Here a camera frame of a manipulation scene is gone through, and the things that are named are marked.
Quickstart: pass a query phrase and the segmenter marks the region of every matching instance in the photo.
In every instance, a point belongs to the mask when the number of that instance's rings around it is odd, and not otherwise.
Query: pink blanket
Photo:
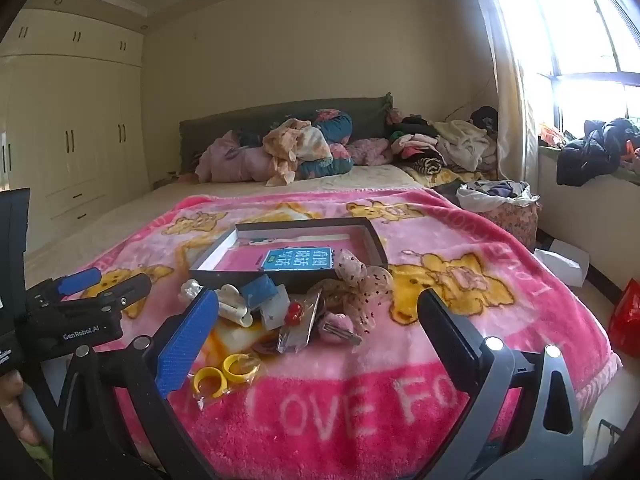
[[[180,312],[180,284],[192,261],[236,222],[364,216],[378,232],[394,294],[374,311],[376,328],[357,348],[315,341],[267,362],[268,376],[200,412],[185,384],[170,402],[194,442],[223,476],[235,478],[396,478],[424,465],[466,397],[457,392],[417,320],[418,294],[433,287],[483,335],[515,349],[553,342],[564,354],[582,409],[620,361],[585,306],[511,235],[430,190],[354,190],[216,198],[192,196],[91,265],[104,275],[97,294],[136,272],[154,288],[129,307],[124,337],[153,334]],[[220,320],[193,369],[217,365],[264,336]],[[509,397],[495,427],[503,434]],[[135,439],[145,437],[130,407]]]

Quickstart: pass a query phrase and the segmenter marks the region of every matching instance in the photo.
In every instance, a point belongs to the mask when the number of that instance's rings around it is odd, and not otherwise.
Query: window sill
[[[558,160],[558,155],[560,154],[560,150],[558,150],[557,148],[548,148],[546,146],[539,146],[538,151],[540,152],[540,155],[552,158],[555,161]],[[626,180],[627,182],[636,184],[636,186],[640,186],[640,175],[634,173],[633,171],[625,170],[624,168],[619,168],[615,173],[603,176],[612,176],[614,178]]]

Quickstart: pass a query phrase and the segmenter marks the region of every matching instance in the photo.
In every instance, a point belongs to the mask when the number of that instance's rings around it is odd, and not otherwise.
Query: window frame
[[[593,0],[593,3],[596,7],[596,12],[600,16],[604,29],[607,33],[607,39],[609,40],[609,44],[611,46],[611,52],[616,65],[615,72],[579,72],[579,73],[571,73],[571,74],[562,74],[560,70],[560,65],[558,62],[558,56],[556,55],[556,49],[552,41],[551,32],[550,32],[546,17],[544,15],[544,12],[542,10],[540,0],[535,0],[535,1],[538,6],[540,17],[542,18],[542,23],[544,24],[544,27],[545,27],[549,49],[551,52],[551,67],[552,67],[551,74],[544,74],[540,72],[537,72],[537,74],[548,78],[549,81],[551,82],[551,90],[552,90],[553,99],[554,99],[554,123],[555,123],[554,125],[556,126],[556,128],[563,131],[562,109],[559,105],[559,98],[558,98],[559,85],[561,82],[569,81],[569,80],[609,81],[614,83],[620,83],[624,86],[640,87],[640,73],[625,72],[623,70],[620,70],[620,58],[618,57],[618,51],[616,50],[616,45],[614,44],[610,29],[609,29],[609,25],[607,25],[607,21],[604,18],[604,14],[602,12],[602,9],[600,8],[600,4],[598,3],[598,0]],[[624,12],[626,14],[622,6],[620,5],[620,1],[619,0],[613,0],[613,1],[619,7],[618,11]],[[635,28],[635,31],[632,31],[632,33],[634,32],[636,37],[640,37],[640,32],[638,32],[638,28],[636,27],[636,24],[631,20],[629,16],[627,17],[628,17],[628,25],[631,25]],[[628,104],[626,102],[625,102],[625,108],[626,108],[625,117],[628,119],[629,112],[628,112]]]

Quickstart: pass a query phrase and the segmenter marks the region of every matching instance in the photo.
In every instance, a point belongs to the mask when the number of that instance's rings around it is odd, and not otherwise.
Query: metal screw
[[[133,341],[133,348],[136,350],[144,350],[145,348],[149,348],[149,345],[151,345],[151,339],[146,335],[141,335]]]
[[[86,357],[89,355],[89,347],[87,345],[81,345],[76,348],[76,355],[78,357]]]

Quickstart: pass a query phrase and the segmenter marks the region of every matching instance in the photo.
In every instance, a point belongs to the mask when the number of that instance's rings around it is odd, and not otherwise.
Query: red bag
[[[609,321],[611,345],[632,357],[640,357],[640,285],[631,280]]]

